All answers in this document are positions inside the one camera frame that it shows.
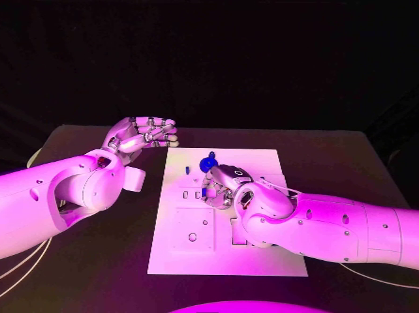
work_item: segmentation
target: dark tabletop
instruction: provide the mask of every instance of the dark tabletop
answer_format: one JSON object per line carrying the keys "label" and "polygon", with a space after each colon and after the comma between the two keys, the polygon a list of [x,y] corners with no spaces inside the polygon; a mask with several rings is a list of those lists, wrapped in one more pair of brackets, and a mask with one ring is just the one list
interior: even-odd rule
{"label": "dark tabletop", "polygon": [[[108,130],[58,127],[33,166],[98,149]],[[361,132],[179,128],[177,135],[180,147],[277,149],[290,188],[408,207]],[[162,313],[229,300],[277,301],[332,312],[419,312],[419,290],[382,284],[340,264],[307,257],[309,277],[149,275],[166,156],[167,148],[143,150],[131,164],[147,172],[143,191],[123,190],[107,211],[53,237],[36,269],[0,298],[0,312]],[[0,274],[32,251],[0,260]],[[0,293],[35,259],[0,281]],[[419,285],[419,271],[385,264],[350,267],[375,278]]]}

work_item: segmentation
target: robotic hand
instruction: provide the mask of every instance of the robotic hand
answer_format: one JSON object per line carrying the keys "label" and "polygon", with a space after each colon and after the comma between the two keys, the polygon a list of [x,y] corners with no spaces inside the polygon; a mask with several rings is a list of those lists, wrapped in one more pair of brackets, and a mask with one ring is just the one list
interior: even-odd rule
{"label": "robotic hand", "polygon": [[0,259],[108,209],[123,189],[141,190],[146,172],[126,165],[143,148],[179,146],[176,132],[172,119],[126,118],[101,149],[0,176]]}
{"label": "robotic hand", "polygon": [[239,230],[255,246],[277,244],[325,261],[388,263],[419,270],[419,211],[297,192],[264,177],[254,181],[242,168],[229,165],[211,168],[203,190],[212,181],[216,197],[202,200],[216,209],[234,206]]}

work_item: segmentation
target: white platform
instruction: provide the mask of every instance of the white platform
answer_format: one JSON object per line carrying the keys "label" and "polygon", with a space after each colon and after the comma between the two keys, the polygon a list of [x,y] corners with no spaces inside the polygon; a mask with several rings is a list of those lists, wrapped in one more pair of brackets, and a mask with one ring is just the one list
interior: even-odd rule
{"label": "white platform", "polygon": [[239,236],[234,208],[216,210],[196,199],[205,177],[199,163],[211,151],[219,164],[287,186],[275,150],[169,148],[149,274],[309,276],[301,256],[280,246],[258,248]]}

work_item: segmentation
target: gray table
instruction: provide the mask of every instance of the gray table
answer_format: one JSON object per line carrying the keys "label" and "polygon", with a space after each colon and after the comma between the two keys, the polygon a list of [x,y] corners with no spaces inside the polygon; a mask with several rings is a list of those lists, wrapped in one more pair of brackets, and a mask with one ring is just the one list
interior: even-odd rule
{"label": "gray table", "polygon": [[[108,130],[58,127],[33,166],[98,149]],[[277,149],[290,188],[408,207],[361,132],[179,126],[177,135],[180,147]],[[33,273],[0,299],[0,312],[169,312],[229,300],[277,301],[333,312],[419,312],[419,290],[371,281],[338,263],[307,257],[307,278],[149,275],[166,155],[167,148],[143,151],[133,163],[147,172],[143,192],[124,190],[107,211],[53,238]],[[0,260],[0,274],[30,251]],[[27,268],[2,281],[0,292]],[[376,278],[419,285],[419,271],[384,264],[352,268]]]}

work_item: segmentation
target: hole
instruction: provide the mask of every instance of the hole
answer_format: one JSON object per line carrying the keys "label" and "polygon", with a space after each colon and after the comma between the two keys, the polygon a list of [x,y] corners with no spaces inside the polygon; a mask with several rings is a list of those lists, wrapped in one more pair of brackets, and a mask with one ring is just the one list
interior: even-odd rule
{"label": "hole", "polygon": [[32,189],[29,190],[29,194],[32,195],[32,198],[33,198],[36,201],[39,201],[39,191],[38,191],[38,189],[32,188]]}
{"label": "hole", "polygon": [[189,234],[189,241],[195,242],[198,240],[198,235],[196,233]]}

